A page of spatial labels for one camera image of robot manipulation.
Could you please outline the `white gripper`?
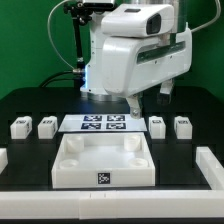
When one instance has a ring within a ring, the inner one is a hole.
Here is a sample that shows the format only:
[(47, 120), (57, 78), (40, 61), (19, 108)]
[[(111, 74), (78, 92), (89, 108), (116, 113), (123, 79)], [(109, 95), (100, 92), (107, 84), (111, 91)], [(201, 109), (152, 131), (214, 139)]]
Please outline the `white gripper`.
[(157, 102), (168, 105), (174, 87), (171, 78), (190, 68), (192, 34), (189, 28), (177, 31), (176, 21), (172, 4), (122, 4), (101, 22), (106, 35), (103, 87), (111, 95), (128, 97), (134, 119), (142, 117), (141, 96), (136, 93), (163, 82)]

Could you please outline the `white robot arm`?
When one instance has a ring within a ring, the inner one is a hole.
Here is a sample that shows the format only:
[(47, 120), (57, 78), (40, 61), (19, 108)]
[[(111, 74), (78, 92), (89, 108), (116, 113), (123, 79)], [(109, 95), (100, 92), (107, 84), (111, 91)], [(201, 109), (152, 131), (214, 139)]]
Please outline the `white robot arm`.
[(142, 92), (189, 71), (192, 33), (187, 0), (82, 0), (90, 12), (91, 59), (83, 92), (124, 98), (130, 115), (142, 116)]

